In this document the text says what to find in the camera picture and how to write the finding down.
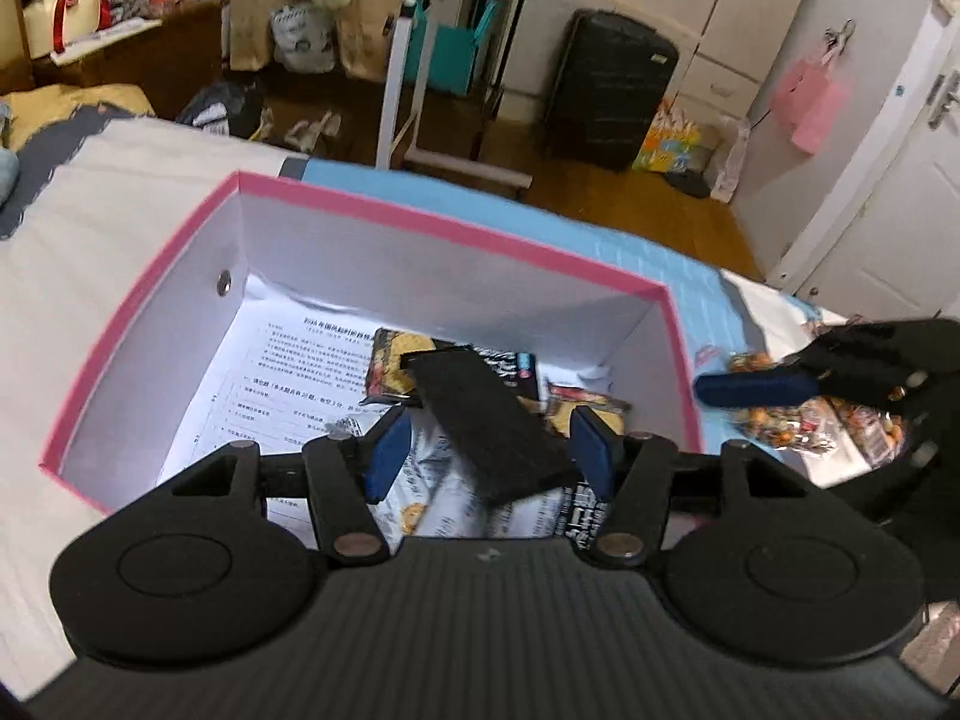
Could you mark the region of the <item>white wardrobe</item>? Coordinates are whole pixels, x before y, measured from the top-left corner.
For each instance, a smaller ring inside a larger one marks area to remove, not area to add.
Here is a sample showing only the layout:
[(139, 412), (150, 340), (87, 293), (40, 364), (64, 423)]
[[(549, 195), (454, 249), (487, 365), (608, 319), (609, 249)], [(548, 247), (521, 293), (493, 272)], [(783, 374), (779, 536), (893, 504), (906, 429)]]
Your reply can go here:
[(501, 121), (539, 119), (571, 16), (623, 10), (670, 39), (680, 59), (665, 97), (698, 121), (745, 117), (770, 75), (800, 0), (521, 0), (498, 85)]

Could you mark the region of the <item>wooden top rolling desk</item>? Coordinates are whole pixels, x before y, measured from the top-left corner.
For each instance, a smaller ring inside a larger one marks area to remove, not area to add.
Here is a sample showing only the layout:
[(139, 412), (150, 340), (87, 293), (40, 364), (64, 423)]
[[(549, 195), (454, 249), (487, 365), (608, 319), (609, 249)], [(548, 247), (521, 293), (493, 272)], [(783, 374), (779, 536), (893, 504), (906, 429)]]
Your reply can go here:
[[(428, 73), (430, 73), (430, 64), (436, 47), (436, 34), (441, 26), (439, 12), (444, 8), (446, 0), (431, 0), (431, 5), (427, 8), (427, 32), (425, 32), (425, 42), (421, 46), (420, 60), (418, 60), (418, 68), (413, 80), (412, 104), (410, 104), (409, 115), (405, 119), (398, 117), (400, 94), (404, 86), (402, 70), (404, 70), (405, 59), (410, 54), (413, 9), (416, 2), (418, 0), (402, 0), (402, 7), (395, 23), (391, 52), (387, 60), (386, 86), (382, 96), (374, 167), (379, 171), (389, 171), (396, 164), (420, 164), (420, 166), (447, 169), (460, 176), (485, 179), (485, 181), (496, 182), (516, 190), (526, 190), (532, 185), (532, 179), (526, 174), (509, 171), (505, 167), (494, 167), (475, 160), (467, 160), (467, 158), (456, 158), (452, 154), (439, 153), (439, 151), (425, 151), (418, 146), (423, 104), (425, 104), (428, 87)], [(688, 54), (695, 52), (698, 44), (701, 43), (701, 32), (681, 25), (679, 21), (672, 20), (660, 11), (641, 4), (640, 0), (586, 0), (586, 2), (594, 8), (630, 16), (657, 29), (664, 36), (669, 37), (675, 46)], [(506, 93), (503, 78), (508, 70), (509, 56), (512, 44), (516, 41), (519, 23), (523, 19), (525, 3), (526, 0), (506, 0), (505, 15), (501, 16), (498, 29), (494, 32), (490, 48), (485, 55), (483, 101), (493, 110), (500, 109), (501, 99)]]

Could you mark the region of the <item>quail egg bag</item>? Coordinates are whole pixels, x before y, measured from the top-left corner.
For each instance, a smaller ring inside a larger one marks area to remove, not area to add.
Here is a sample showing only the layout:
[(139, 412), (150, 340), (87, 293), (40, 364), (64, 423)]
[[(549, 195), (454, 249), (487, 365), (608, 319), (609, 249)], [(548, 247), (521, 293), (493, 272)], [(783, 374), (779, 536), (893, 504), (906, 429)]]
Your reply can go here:
[(760, 351), (732, 355), (724, 371), (697, 377), (695, 394), (704, 406), (726, 411), (744, 436), (771, 449), (825, 455), (851, 444), (871, 468), (900, 454), (907, 438), (900, 416), (823, 395), (799, 401), (814, 389), (788, 372), (789, 362)]

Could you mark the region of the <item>black cracker pack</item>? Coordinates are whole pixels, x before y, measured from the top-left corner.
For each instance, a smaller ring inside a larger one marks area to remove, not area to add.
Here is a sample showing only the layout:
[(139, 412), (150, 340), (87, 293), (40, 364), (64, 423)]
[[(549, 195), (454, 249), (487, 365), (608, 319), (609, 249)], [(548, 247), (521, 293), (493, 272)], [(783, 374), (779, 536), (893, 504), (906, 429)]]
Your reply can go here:
[(540, 410), (537, 358), (526, 351), (503, 351), (455, 343), (420, 333), (381, 327), (373, 337), (366, 372), (366, 403), (421, 405), (425, 390), (434, 403), (441, 395), (472, 397), (509, 390), (526, 408)]
[(589, 550), (607, 514), (607, 502), (600, 500), (585, 481), (578, 481), (562, 489), (553, 533), (569, 539), (576, 550)]

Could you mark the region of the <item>brown paper bag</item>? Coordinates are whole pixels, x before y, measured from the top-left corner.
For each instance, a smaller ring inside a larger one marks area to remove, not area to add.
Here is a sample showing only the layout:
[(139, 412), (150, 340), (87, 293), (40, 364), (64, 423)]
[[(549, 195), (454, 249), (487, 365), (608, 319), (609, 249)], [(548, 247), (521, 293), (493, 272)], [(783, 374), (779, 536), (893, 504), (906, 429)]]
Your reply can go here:
[(231, 0), (229, 2), (229, 68), (259, 71), (274, 58), (272, 13), (291, 0)]

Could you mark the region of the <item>black bag on floor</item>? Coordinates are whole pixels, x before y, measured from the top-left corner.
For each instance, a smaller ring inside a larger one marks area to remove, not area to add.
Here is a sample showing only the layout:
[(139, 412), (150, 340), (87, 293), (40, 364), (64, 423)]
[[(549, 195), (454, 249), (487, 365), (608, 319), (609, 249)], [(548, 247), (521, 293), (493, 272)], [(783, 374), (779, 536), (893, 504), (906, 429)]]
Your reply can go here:
[(213, 135), (252, 140), (262, 128), (263, 96), (255, 86), (218, 82), (203, 88), (174, 119)]

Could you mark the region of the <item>colourful gift bag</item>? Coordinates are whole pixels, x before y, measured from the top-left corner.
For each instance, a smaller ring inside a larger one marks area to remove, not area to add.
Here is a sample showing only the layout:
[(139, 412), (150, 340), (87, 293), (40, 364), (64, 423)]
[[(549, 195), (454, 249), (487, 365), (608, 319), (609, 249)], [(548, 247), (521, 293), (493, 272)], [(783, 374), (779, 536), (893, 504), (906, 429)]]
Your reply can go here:
[(633, 161), (635, 171), (677, 174), (690, 167), (693, 151), (701, 145), (703, 130), (678, 104), (659, 104)]

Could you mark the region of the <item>cream box with red ribbon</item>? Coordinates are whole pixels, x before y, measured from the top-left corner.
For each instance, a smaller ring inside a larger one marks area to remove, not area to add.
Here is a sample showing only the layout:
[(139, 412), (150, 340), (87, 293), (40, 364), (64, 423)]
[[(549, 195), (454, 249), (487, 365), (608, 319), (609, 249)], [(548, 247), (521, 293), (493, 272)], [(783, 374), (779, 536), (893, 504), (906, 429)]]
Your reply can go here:
[(107, 0), (29, 0), (23, 23), (29, 57), (36, 60), (109, 28), (112, 16)]

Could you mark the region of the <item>printed paper sheet in box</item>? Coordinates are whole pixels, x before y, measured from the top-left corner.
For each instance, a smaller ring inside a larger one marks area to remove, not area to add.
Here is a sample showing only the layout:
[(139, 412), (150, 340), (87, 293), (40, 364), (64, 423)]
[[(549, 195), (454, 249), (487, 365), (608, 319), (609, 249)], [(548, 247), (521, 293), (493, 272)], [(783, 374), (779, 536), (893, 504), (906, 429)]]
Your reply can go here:
[[(266, 454), (286, 454), (314, 437), (364, 436), (392, 406), (364, 401), (378, 328), (249, 278), (160, 477), (172, 478), (235, 440), (252, 440)], [(562, 489), (498, 509), (485, 505), (487, 529), (480, 538), (555, 536)]]

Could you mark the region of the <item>white door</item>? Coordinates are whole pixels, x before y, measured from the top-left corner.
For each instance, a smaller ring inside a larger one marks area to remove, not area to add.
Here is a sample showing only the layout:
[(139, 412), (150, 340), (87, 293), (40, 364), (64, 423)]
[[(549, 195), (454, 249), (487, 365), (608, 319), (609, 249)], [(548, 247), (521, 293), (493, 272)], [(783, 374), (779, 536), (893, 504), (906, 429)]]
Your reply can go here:
[[(952, 49), (940, 73), (958, 70)], [(958, 316), (958, 104), (916, 124), (838, 242), (797, 295), (867, 320)]]

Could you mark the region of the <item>pair of sneakers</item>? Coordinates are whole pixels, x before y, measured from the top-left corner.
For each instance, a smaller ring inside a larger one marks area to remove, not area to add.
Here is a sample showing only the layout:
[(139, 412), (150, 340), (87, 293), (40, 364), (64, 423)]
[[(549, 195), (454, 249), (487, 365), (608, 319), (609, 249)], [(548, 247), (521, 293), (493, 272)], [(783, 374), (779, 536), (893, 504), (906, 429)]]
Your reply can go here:
[(301, 119), (289, 127), (277, 124), (274, 113), (267, 109), (262, 114), (256, 138), (259, 142), (285, 148), (288, 151), (325, 158), (334, 151), (342, 133), (343, 117), (333, 110), (326, 110), (319, 119)]

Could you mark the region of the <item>dark wooden nightstand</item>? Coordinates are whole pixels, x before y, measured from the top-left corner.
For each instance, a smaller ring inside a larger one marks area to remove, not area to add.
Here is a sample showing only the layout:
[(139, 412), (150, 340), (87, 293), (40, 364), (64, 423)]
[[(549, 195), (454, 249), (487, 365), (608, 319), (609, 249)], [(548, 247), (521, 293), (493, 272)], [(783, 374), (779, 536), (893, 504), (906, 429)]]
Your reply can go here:
[(174, 121), (195, 94), (223, 78), (226, 0), (184, 0), (160, 26), (128, 36), (73, 64), (32, 62), (37, 86), (138, 86), (161, 119)]

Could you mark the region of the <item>teal tote bag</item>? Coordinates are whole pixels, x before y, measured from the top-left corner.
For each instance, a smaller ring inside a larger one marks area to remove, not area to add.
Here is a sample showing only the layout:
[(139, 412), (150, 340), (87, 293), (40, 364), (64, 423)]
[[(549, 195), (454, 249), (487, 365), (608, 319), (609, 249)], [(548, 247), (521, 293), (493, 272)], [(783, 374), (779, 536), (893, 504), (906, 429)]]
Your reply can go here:
[[(427, 34), (428, 0), (420, 0), (416, 4), (413, 17), (412, 37), (410, 37), (409, 52), (405, 60), (405, 80), (413, 82), (420, 68), (420, 55)], [(433, 55), (431, 56), (430, 75), (428, 86), (464, 98), (470, 93), (473, 78), (480, 68), (480, 54), (487, 47), (490, 40), (494, 17), (498, 13), (498, 4), (488, 2), (483, 8), (482, 16), (473, 28), (460, 26), (439, 25), (434, 38)]]

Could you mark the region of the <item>pink hanging bag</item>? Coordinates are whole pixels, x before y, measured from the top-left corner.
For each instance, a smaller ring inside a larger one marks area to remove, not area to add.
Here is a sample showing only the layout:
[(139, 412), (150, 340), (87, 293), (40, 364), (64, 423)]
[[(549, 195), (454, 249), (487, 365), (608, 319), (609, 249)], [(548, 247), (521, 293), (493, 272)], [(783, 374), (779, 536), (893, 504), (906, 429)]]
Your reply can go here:
[(835, 75), (835, 64), (833, 52), (797, 60), (771, 99), (775, 121), (800, 153), (822, 148), (850, 96), (850, 87)]

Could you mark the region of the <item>plain black snack pack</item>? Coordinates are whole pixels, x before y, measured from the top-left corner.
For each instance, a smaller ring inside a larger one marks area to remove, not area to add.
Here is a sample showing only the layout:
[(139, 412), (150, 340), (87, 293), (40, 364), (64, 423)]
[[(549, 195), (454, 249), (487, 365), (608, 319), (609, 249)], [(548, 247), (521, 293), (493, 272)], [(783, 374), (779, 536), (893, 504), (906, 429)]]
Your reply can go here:
[(480, 497), (505, 505), (576, 483), (579, 472), (568, 457), (565, 439), (548, 432), (509, 390), (472, 397), (441, 395), (425, 406), (472, 470)]

